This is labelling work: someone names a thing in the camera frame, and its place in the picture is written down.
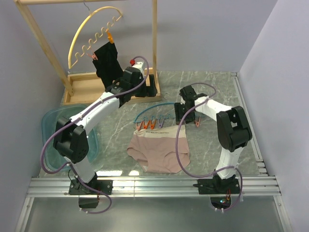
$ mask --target wooden tray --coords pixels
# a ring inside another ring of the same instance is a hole
[[[149,68],[149,74],[154,74],[153,69]],[[105,90],[105,87],[102,83],[102,80],[97,77],[95,72],[89,73],[80,73],[80,74],[69,74],[68,80],[71,83],[74,95],[70,96],[68,91],[65,91],[64,95],[64,104],[87,104],[93,103],[97,100]],[[158,80],[157,72],[154,75],[155,87],[158,91],[155,97],[145,97],[145,98],[137,98],[132,97],[128,102],[129,104],[133,103],[142,103],[142,102],[158,102],[161,101],[161,92],[160,85]],[[147,77],[146,85],[149,86],[149,78]]]

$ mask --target marble table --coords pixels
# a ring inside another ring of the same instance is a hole
[[[218,90],[214,100],[230,105],[239,105],[237,92],[234,87],[233,77],[230,72],[167,72],[158,73],[162,102],[179,102],[179,90],[194,82],[206,82],[215,86]],[[212,93],[207,86],[195,85],[197,93]],[[142,170],[140,165],[130,156],[126,149],[132,138],[136,125],[133,120],[138,113],[145,108],[156,105],[158,102],[125,104],[112,112],[96,127],[99,142],[99,153],[92,166],[98,175],[106,176],[154,176],[154,175],[185,175],[183,171],[177,174],[152,174]],[[143,114],[150,118],[152,115],[175,115],[173,105],[165,105],[153,108]],[[176,125],[175,119],[166,119],[164,127]],[[201,117],[199,128],[194,123],[184,125],[189,143],[191,163],[187,170],[193,174],[207,174],[213,171],[219,161],[221,146],[218,141],[216,122],[209,117]],[[253,153],[251,143],[243,150],[239,158],[239,169],[243,175],[258,175],[259,171]],[[50,176],[41,171],[40,176]]]

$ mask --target white wall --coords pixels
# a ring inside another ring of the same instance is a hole
[[[308,0],[278,0],[240,70],[262,156],[295,232],[309,225],[308,12]]]
[[[239,71],[277,0],[159,0],[157,61],[160,70]],[[120,64],[135,55],[152,60],[151,0],[87,3],[93,11],[116,6],[124,17],[111,29]],[[30,6],[32,13],[68,69],[68,51],[74,34],[89,15],[83,3]],[[96,14],[82,30],[74,51],[116,15]],[[107,42],[101,39],[95,49]],[[71,70],[95,71],[85,57]]]
[[[12,0],[0,1],[0,231],[15,229],[39,173],[41,119],[63,85]]]

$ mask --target wooden rack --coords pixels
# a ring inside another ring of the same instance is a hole
[[[107,1],[107,0],[84,0],[85,2]],[[51,47],[49,46],[46,38],[44,37],[41,29],[36,23],[31,11],[27,5],[37,4],[56,4],[56,3],[76,3],[83,2],[83,0],[14,0],[17,8],[19,9],[24,20],[29,25],[32,33],[39,42],[43,52],[49,59],[54,67],[57,75],[65,87],[64,104],[76,103],[92,103],[97,100],[104,92],[105,88],[100,78],[97,77],[95,72],[79,73],[79,74],[65,74],[60,62],[54,55]],[[152,35],[153,35],[153,67],[150,69],[149,74],[154,74],[155,86],[157,88],[157,95],[155,97],[136,98],[132,97],[129,103],[139,102],[157,102],[161,100],[160,85],[156,70],[156,37],[157,37],[157,0],[152,0]],[[149,85],[149,78],[146,80],[146,85]]]

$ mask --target black garment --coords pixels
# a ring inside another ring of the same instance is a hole
[[[107,88],[114,80],[122,77],[124,73],[117,61],[116,46],[114,43],[108,42],[95,51],[95,54],[98,60],[92,62],[97,69],[97,76],[101,78],[105,88]]]

